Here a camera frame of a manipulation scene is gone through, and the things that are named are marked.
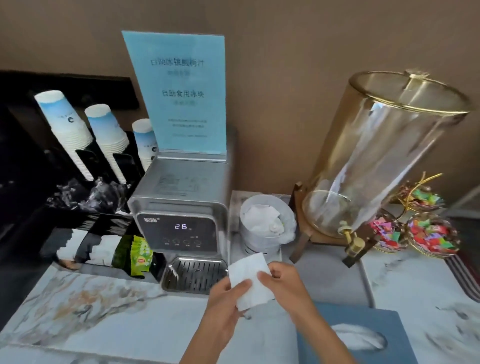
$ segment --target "blue sign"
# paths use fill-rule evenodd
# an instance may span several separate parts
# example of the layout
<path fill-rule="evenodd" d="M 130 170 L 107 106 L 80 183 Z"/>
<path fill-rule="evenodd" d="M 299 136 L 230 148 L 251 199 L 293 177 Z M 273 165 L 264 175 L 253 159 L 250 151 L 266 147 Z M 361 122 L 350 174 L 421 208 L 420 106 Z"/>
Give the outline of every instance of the blue sign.
<path fill-rule="evenodd" d="M 159 150 L 226 153 L 224 37 L 122 33 Z"/>

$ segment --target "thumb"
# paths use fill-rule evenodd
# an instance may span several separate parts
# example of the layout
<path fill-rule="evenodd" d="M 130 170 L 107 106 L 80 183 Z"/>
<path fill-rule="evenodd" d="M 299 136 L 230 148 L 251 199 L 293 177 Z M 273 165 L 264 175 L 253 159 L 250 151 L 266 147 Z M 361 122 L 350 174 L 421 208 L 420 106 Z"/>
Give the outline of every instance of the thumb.
<path fill-rule="evenodd" d="M 246 279 L 239 284 L 237 284 L 235 287 L 233 287 L 231 290 L 229 290 L 230 296 L 235 299 L 239 299 L 241 296 L 243 296 L 247 291 L 250 289 L 252 286 L 252 280 L 251 279 Z"/>
<path fill-rule="evenodd" d="M 273 278 L 270 274 L 262 271 L 257 273 L 257 278 L 260 281 L 260 283 L 262 283 L 268 289 L 272 290 L 275 284 L 275 278 Z"/>

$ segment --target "gold rim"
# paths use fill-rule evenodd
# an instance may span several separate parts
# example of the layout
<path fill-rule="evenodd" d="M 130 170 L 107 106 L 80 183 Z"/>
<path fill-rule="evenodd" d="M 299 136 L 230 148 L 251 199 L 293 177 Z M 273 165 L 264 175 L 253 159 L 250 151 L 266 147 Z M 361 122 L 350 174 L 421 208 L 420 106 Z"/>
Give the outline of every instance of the gold rim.
<path fill-rule="evenodd" d="M 446 89 L 454 92 L 455 94 L 457 94 L 466 104 L 466 107 L 465 107 L 465 110 L 453 110 L 453 111 L 445 111 L 445 110 L 435 110 L 435 109 L 424 109 L 424 108 L 417 108 L 415 106 L 409 106 L 409 105 L 404 105 L 404 104 L 400 104 L 398 102 L 395 102 L 395 101 L 392 101 L 392 100 L 387 100 L 383 97 L 381 97 L 380 95 L 377 95 L 377 94 L 374 94 L 372 92 L 369 92 L 367 90 L 365 90 L 357 81 L 358 77 L 359 76 L 362 76 L 362 75 L 365 75 L 365 74 L 369 74 L 369 73 L 389 73 L 389 74 L 399 74 L 399 75 L 404 75 L 404 73 L 402 72 L 389 72 L 389 71 L 368 71 L 368 72 L 358 72 L 356 74 L 354 74 L 353 76 L 350 77 L 350 79 L 348 80 L 348 83 L 350 84 L 350 86 L 352 86 L 353 88 L 355 88 L 358 92 L 360 92 L 361 94 L 364 94 L 365 96 L 368 96 L 372 99 L 374 99 L 375 101 L 378 101 L 378 102 L 381 102 L 383 104 L 386 104 L 386 105 L 389 105 L 389 106 L 392 106 L 394 108 L 397 108 L 397 109 L 405 109 L 405 110 L 409 110 L 409 111 L 414 111 L 414 112 L 427 112 L 427 113 L 434 113 L 434 114 L 440 114 L 440 115 L 461 115 L 461 114 L 468 114 L 469 112 L 471 112 L 473 110 L 473 106 L 472 106 L 472 103 L 469 99 L 469 97 L 467 95 L 465 95 L 464 93 L 458 91 L 456 88 L 454 87 L 451 87 L 447 84 L 444 84 L 440 81 L 435 81 L 435 80 L 432 80 L 430 78 L 424 78 L 423 80 L 424 81 L 428 81 L 428 82 L 433 82 L 433 83 L 436 83 L 438 85 L 442 85 L 443 87 L 445 87 Z"/>

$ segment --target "glass beverage dispenser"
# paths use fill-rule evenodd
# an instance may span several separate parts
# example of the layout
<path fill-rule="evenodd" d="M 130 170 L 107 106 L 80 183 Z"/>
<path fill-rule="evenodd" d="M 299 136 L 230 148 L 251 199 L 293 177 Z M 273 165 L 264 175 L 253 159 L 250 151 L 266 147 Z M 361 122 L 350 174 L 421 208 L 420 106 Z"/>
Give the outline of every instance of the glass beverage dispenser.
<path fill-rule="evenodd" d="M 472 109 L 458 90 L 418 71 L 353 75 L 307 185 L 303 211 L 318 231 L 355 231 L 390 197 L 447 128 Z"/>

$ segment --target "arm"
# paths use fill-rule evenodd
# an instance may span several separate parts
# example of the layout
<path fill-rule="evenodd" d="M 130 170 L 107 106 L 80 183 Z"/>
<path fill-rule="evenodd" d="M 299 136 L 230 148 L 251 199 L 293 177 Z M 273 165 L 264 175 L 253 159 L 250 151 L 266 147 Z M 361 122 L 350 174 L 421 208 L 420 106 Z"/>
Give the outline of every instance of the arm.
<path fill-rule="evenodd" d="M 230 289 L 230 279 L 223 278 L 210 290 L 207 308 L 179 364 L 215 364 L 233 336 L 241 313 L 237 300 L 252 285 L 251 280 Z"/>
<path fill-rule="evenodd" d="M 272 276 L 258 273 L 260 282 L 275 295 L 324 364 L 355 364 L 356 361 L 329 324 L 320 316 L 293 265 L 272 262 Z"/>

